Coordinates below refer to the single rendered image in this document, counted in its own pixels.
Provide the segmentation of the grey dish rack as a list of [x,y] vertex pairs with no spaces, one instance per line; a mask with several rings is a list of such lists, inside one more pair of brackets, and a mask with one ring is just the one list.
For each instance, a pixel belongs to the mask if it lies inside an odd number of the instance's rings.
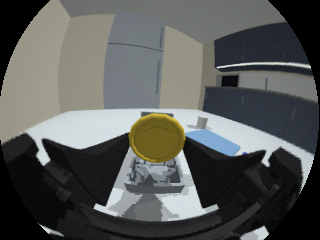
[[[141,117],[152,113],[167,115],[173,119],[173,113],[141,112]],[[185,185],[180,171],[177,157],[163,163],[149,163],[133,153],[124,187],[127,187],[125,189],[128,192],[137,193],[180,193]]]

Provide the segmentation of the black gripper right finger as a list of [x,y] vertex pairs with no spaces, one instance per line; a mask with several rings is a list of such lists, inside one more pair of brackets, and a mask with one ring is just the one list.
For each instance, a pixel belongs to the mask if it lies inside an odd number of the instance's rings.
[[228,156],[207,145],[197,143],[191,137],[185,136],[184,156],[187,159],[193,183],[199,195],[200,207],[207,208],[216,204],[216,199],[231,187],[233,181],[251,168],[257,161],[264,159],[267,151],[247,152],[239,156]]

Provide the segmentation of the gold round plate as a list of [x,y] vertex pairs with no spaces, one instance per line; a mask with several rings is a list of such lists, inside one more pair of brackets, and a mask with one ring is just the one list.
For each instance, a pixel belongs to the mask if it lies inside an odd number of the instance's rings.
[[148,115],[132,124],[129,147],[140,159],[149,163],[172,160],[183,151],[183,125],[167,115]]

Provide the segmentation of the light blue flat mat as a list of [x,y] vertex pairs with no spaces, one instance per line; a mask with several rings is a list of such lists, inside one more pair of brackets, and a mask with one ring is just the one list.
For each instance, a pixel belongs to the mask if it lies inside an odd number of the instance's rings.
[[233,144],[233,141],[224,139],[223,136],[217,135],[209,131],[209,129],[201,129],[201,131],[184,132],[184,135],[191,137],[191,139],[196,140],[197,143],[207,145],[207,147],[216,149],[220,153],[225,153],[225,155],[233,156],[239,149],[241,145]]

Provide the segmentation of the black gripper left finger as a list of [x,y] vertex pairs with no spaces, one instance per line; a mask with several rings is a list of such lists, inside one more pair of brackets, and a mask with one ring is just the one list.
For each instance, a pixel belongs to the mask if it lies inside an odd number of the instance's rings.
[[43,139],[49,160],[71,171],[96,204],[107,205],[113,185],[129,151],[129,132],[91,147],[79,149]]

